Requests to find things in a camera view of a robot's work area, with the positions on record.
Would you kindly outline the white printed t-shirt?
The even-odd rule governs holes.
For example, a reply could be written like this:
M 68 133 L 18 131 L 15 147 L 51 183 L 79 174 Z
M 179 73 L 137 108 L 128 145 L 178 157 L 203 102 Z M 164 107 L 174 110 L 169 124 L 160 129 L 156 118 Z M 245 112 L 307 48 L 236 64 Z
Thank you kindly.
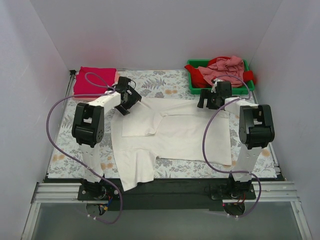
M 198 108 L 196 100 L 144 98 L 110 122 L 115 163 L 124 191 L 153 181 L 156 158 L 231 166 L 229 113 Z

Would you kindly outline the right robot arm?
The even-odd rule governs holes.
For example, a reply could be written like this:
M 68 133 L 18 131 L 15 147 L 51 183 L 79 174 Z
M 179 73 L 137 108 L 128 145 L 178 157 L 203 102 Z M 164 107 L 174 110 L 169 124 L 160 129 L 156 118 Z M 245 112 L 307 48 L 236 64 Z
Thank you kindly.
M 224 183 L 209 186 L 209 193 L 214 200 L 243 200 L 245 196 L 254 196 L 254 167 L 262 150 L 275 138 L 271 107 L 267 104 L 253 104 L 248 100 L 248 97 L 233 96 L 228 81 L 219 81 L 216 87 L 202 89 L 200 92 L 198 108 L 215 110 L 214 117 L 225 111 L 239 117 L 241 148 L 238 159 L 234 168 L 225 172 L 228 178 Z

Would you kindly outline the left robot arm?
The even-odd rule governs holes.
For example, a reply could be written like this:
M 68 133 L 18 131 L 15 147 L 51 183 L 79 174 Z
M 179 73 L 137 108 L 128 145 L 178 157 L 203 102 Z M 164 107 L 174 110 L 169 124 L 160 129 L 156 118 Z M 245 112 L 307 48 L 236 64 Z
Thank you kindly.
M 104 94 L 88 103 L 78 103 L 75 109 L 71 134 L 79 145 L 85 165 L 81 184 L 95 200 L 101 200 L 107 194 L 106 187 L 101 183 L 104 173 L 99 154 L 99 143 L 104 137 L 105 114 L 116 109 L 123 116 L 128 115 L 129 109 L 142 100 L 142 96 L 130 85 L 131 81 L 120 76 Z

